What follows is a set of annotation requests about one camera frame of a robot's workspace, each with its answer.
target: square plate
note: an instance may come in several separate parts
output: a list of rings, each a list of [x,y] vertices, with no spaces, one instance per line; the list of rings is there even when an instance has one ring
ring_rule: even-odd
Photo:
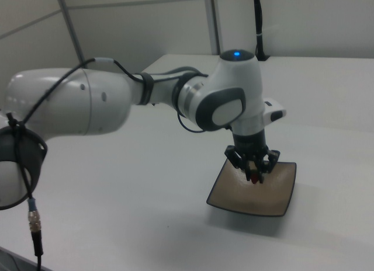
[[[296,180],[296,163],[278,162],[264,183],[247,181],[241,169],[224,163],[206,203],[235,213],[282,217],[290,203]]]

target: table surface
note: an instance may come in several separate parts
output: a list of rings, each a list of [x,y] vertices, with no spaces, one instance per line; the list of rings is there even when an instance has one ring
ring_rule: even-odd
[[[330,68],[358,62],[272,57],[261,64],[263,79],[267,74],[281,79],[276,74],[284,74],[280,68],[287,64],[304,64],[304,72],[316,74],[309,65],[318,60]],[[216,61],[166,55],[147,71],[193,65],[210,73]],[[326,79],[335,75],[341,84],[337,70],[326,70]],[[300,74],[288,75],[288,83],[294,85]],[[278,99],[271,93],[264,82],[264,96]],[[294,104],[284,103],[288,114],[298,112]],[[372,270],[374,133],[321,127],[329,122],[317,117],[316,126],[294,118],[293,124],[282,119],[266,128],[267,143],[281,151],[280,160],[297,163],[293,197],[281,218],[207,205],[231,133],[189,133],[164,105],[133,107],[126,124],[112,134],[48,141],[34,192],[43,265],[53,270]],[[34,260],[27,205],[0,216],[0,246]]]

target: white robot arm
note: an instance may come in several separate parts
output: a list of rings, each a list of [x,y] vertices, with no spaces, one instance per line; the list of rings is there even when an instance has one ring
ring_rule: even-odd
[[[96,58],[96,61],[113,61]],[[43,69],[16,74],[7,90],[0,113],[0,210],[13,207],[27,198],[24,180],[9,154],[12,132],[6,114],[22,120],[34,104],[68,69]],[[211,75],[194,68],[180,68],[167,74],[124,74],[79,69],[70,75],[40,105],[26,127],[31,137],[43,140],[66,135],[94,135],[116,131],[126,121],[131,105],[166,103],[204,131],[227,128],[233,132],[234,146],[226,156],[247,179],[262,182],[262,173],[271,172],[279,152],[270,151],[265,143],[264,127],[285,116],[285,109],[274,100],[262,98],[259,64],[253,54],[231,50],[220,56]],[[38,145],[39,160],[29,148]],[[31,189],[36,186],[46,146],[24,144],[24,164]],[[250,169],[254,161],[256,169]]]

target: white wall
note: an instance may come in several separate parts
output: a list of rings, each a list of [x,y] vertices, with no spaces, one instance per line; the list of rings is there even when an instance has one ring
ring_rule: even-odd
[[[15,73],[77,62],[57,0],[0,0],[0,106]]]
[[[65,1],[85,58],[136,72],[168,53],[211,54],[204,0]]]
[[[374,0],[261,0],[265,52],[374,58]],[[254,51],[253,0],[218,0],[223,49]]]

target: metal connector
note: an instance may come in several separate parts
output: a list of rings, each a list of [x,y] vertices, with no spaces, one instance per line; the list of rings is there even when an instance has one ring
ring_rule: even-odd
[[[40,215],[37,210],[29,212],[29,225],[31,232],[39,232],[41,230]]]

